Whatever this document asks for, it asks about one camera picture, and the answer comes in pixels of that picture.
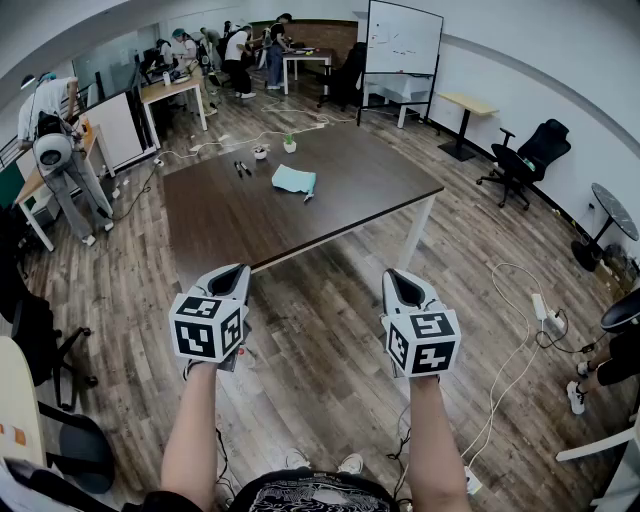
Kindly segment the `black padded office chair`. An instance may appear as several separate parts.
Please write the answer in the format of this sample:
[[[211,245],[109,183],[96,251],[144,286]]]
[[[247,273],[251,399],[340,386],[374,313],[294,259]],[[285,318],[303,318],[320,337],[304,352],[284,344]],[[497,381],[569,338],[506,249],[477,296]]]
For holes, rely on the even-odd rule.
[[[319,97],[317,107],[332,102],[344,112],[348,105],[359,106],[362,101],[362,76],[365,70],[366,44],[357,42],[349,51],[346,61],[339,69],[332,65],[325,65],[325,74],[316,77],[323,86],[328,87],[328,93]]]

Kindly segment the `black round stool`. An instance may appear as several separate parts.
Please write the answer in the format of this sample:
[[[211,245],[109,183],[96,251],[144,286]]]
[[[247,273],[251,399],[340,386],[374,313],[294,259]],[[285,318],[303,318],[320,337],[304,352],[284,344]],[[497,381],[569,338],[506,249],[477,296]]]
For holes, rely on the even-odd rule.
[[[640,288],[614,303],[602,316],[600,327],[612,334],[621,334],[640,325]]]

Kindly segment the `white table leg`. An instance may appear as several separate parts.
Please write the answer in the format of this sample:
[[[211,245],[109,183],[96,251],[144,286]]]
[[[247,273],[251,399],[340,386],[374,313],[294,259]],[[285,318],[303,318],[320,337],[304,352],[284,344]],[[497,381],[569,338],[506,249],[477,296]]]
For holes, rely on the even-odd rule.
[[[425,230],[427,221],[429,219],[432,207],[435,203],[435,199],[438,192],[427,196],[426,198],[407,203],[400,207],[400,210],[405,210],[409,207],[415,207],[416,211],[413,216],[413,221],[408,235],[405,238],[404,245],[399,253],[399,257],[396,263],[396,267],[400,270],[407,270],[413,254],[416,250],[418,242],[420,241],[422,234]]]

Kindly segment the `cream round table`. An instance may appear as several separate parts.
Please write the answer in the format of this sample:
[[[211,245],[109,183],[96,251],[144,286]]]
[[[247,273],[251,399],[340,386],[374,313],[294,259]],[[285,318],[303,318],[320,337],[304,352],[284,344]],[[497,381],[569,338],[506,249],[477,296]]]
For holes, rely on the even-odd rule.
[[[45,449],[43,417],[61,424],[58,453]],[[112,487],[114,457],[102,430],[87,416],[39,402],[26,358],[6,336],[0,336],[0,424],[18,427],[27,437],[27,445],[19,446],[0,435],[0,458],[57,469],[92,494]]]

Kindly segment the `light blue pencil pouch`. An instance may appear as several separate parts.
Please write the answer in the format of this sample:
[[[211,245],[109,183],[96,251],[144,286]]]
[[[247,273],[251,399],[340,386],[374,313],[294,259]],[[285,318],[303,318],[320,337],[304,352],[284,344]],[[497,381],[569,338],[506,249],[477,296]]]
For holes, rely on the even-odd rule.
[[[272,186],[291,193],[304,193],[304,201],[314,197],[316,174],[280,164],[271,178]]]

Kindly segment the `wooden top white desk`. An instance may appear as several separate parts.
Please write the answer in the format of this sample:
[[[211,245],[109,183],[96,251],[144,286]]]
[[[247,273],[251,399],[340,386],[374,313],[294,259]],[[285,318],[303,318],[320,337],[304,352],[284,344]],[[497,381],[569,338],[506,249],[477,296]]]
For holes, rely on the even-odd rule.
[[[193,92],[194,99],[196,100],[202,130],[207,131],[208,125],[203,108],[202,95],[199,87],[199,82],[195,78],[190,78],[177,84],[172,83],[170,85],[165,85],[163,82],[157,82],[155,84],[142,88],[140,94],[141,102],[146,114],[151,140],[156,150],[160,149],[161,144],[157,136],[155,122],[151,112],[151,105],[160,100],[188,91]]]

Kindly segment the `person's left forearm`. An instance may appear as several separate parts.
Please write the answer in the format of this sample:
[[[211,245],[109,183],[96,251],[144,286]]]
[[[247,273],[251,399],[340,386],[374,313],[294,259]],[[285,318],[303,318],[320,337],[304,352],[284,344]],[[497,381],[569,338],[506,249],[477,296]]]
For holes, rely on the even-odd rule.
[[[215,504],[216,373],[213,363],[191,367],[161,467],[161,488],[187,498],[203,512]]]

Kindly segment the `round black marble table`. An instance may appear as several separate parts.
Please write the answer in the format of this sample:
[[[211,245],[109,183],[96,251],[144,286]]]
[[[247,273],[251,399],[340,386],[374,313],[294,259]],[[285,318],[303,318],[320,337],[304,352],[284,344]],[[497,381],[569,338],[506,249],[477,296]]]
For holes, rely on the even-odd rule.
[[[575,259],[588,272],[594,272],[599,265],[603,250],[598,242],[612,224],[615,224],[632,241],[640,240],[640,231],[622,203],[608,189],[598,183],[593,183],[591,189],[597,202],[604,209],[606,219],[599,232],[586,244],[582,244],[580,241],[571,243]]]

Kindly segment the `white partition panel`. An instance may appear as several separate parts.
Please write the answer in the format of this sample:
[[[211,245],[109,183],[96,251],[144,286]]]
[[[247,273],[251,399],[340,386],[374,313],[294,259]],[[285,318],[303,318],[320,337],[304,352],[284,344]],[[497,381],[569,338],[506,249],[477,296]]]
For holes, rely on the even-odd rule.
[[[145,154],[125,93],[92,106],[86,111],[91,127],[98,126],[106,143],[112,168],[118,170]]]

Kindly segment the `black mesh office chair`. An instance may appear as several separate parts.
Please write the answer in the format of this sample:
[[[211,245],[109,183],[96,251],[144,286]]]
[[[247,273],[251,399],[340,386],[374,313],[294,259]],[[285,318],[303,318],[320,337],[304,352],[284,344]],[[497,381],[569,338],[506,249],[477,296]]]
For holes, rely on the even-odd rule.
[[[481,176],[476,184],[482,185],[484,181],[501,184],[504,194],[498,206],[505,206],[512,191],[522,199],[523,209],[528,211],[530,201],[524,195],[524,189],[541,182],[549,165],[570,151],[569,130],[559,121],[549,119],[541,123],[517,151],[508,146],[515,134],[505,128],[500,131],[504,134],[503,143],[491,145],[496,158],[494,169],[489,176]]]

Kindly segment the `person's right forearm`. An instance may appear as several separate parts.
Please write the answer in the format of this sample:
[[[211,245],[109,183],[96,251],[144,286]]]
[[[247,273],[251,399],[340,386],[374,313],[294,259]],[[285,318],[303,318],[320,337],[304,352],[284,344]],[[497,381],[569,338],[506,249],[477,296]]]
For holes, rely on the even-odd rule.
[[[410,380],[408,481],[415,512],[471,512],[466,475],[437,378]]]

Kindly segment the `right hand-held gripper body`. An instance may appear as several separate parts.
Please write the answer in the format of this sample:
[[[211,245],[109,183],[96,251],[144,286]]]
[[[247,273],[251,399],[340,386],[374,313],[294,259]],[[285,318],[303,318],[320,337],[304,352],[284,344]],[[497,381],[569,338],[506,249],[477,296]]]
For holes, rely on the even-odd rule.
[[[386,315],[385,350],[395,368],[408,378],[449,372],[460,347],[460,326],[454,310],[440,301],[425,310]]]

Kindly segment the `whiteboard on black stand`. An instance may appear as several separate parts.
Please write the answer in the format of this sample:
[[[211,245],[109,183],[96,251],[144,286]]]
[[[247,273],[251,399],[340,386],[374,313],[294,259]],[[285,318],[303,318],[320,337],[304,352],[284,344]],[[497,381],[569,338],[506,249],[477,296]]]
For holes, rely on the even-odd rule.
[[[417,8],[369,0],[366,14],[366,74],[434,75],[440,60],[444,18]]]

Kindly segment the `white chair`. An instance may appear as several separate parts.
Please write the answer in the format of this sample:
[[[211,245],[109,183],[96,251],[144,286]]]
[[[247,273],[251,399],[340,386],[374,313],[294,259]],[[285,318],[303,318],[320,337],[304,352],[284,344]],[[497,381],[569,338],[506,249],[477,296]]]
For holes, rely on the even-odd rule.
[[[630,417],[633,425],[602,440],[559,452],[555,459],[565,462],[624,446],[614,475],[601,497],[594,498],[593,512],[640,512],[640,408]]]

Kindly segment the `black high-back office chair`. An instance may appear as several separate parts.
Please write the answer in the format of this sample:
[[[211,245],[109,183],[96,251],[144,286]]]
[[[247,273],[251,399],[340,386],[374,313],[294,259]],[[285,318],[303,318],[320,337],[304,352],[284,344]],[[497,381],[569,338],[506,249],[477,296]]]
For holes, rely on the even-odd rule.
[[[20,266],[20,241],[26,236],[26,228],[14,216],[12,209],[0,205],[0,316],[11,324],[11,338],[22,350],[36,387],[53,381],[56,405],[65,412],[75,408],[76,392],[64,402],[61,394],[61,371],[71,374],[76,383],[80,372],[66,362],[79,337],[88,337],[88,327],[77,328],[63,343],[61,330],[54,327],[54,315],[50,303],[31,293],[24,282]]]

